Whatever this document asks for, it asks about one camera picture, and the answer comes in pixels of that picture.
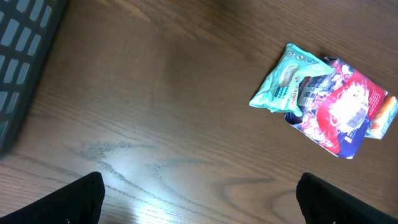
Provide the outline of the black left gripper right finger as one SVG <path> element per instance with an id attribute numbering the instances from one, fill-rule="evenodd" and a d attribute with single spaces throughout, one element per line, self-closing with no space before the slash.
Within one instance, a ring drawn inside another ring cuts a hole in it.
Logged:
<path id="1" fill-rule="evenodd" d="M 306 224 L 397 224 L 397 219 L 305 172 L 296 199 Z"/>

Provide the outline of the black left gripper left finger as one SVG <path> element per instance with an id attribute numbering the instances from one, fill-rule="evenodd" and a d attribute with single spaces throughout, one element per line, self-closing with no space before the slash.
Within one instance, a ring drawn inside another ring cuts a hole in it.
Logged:
<path id="1" fill-rule="evenodd" d="M 1 217 L 1 223 L 97 224 L 104 196 L 102 175 L 92 172 L 34 203 Z"/>

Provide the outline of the purple red snack packet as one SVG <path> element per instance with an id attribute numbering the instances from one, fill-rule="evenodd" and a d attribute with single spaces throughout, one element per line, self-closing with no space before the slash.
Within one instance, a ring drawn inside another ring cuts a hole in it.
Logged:
<path id="1" fill-rule="evenodd" d="M 297 102 L 302 115 L 284 119 L 334 156 L 352 159 L 387 91 L 339 58 L 324 62 L 335 71 L 303 81 Z"/>

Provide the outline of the white orange small packet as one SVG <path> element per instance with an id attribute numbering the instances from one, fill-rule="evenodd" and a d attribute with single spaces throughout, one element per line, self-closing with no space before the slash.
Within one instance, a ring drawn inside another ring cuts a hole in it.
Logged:
<path id="1" fill-rule="evenodd" d="M 366 131 L 366 138 L 382 139 L 397 114 L 397 98 L 387 97 Z"/>

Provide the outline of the teal wipes packet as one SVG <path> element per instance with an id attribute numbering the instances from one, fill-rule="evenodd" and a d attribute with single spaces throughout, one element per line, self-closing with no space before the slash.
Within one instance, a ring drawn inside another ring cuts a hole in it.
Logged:
<path id="1" fill-rule="evenodd" d="M 297 105 L 299 86 L 307 77 L 330 75 L 334 68 L 293 43 L 285 46 L 278 64 L 263 81 L 249 105 L 266 108 L 276 113 L 293 113 L 301 116 Z"/>

